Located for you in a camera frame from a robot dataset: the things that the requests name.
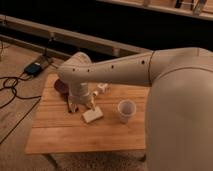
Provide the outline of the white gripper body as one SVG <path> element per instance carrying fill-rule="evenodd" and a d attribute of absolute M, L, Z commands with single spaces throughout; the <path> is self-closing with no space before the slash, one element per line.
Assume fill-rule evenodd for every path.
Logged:
<path fill-rule="evenodd" d="M 88 83 L 70 84 L 68 102 L 69 106 L 77 104 L 91 106 L 92 96 L 89 91 L 89 84 Z"/>

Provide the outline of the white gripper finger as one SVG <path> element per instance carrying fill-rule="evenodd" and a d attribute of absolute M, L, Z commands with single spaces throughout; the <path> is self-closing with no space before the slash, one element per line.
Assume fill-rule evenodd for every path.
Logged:
<path fill-rule="evenodd" d="M 94 103 L 89 102 L 89 103 L 86 104 L 86 106 L 87 106 L 89 109 L 91 109 L 92 111 L 95 111 L 95 104 L 94 104 Z"/>

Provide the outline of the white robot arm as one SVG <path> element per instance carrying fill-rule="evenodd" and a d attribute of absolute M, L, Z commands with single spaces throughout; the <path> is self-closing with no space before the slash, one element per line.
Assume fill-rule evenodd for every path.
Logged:
<path fill-rule="evenodd" d="M 147 171 L 213 171 L 213 52 L 178 48 L 97 63 L 78 52 L 58 76 L 74 103 L 88 100 L 92 82 L 148 87 Z"/>

